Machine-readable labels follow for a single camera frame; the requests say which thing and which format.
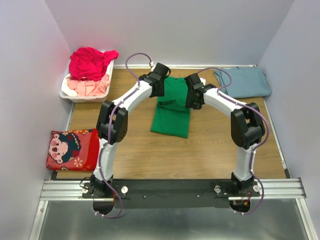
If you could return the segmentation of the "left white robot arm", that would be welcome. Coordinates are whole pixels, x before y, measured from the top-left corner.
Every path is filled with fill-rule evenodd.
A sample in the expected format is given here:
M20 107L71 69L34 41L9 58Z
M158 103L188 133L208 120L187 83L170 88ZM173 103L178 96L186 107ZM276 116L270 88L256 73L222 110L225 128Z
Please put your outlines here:
M97 164L90 177L93 193L104 198L114 193L110 180L119 143L128 132L129 114L144 99L163 97L165 79L170 75L169 67L162 63L153 66L149 73L138 77L137 82L121 97L105 101L100 108L96 129L99 137Z

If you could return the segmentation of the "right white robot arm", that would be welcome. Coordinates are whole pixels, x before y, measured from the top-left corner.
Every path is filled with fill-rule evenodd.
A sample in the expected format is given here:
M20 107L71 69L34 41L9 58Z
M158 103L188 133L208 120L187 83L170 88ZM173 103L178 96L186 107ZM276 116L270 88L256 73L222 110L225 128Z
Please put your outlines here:
M266 130L259 106L246 104L224 94L212 84L205 85L197 73L184 78L187 86L185 107L200 110L203 105L216 108L230 119L230 135L236 145L236 166L230 179L216 180L214 191L220 198L253 193L253 165L256 150Z

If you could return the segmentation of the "green t-shirt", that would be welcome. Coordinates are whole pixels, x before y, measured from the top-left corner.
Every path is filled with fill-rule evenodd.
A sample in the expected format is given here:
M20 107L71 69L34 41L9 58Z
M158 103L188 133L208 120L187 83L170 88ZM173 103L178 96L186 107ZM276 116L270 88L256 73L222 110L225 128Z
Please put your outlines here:
M186 108L187 93L183 78L169 76L165 79L164 96L157 98L151 132L188 138L191 110Z

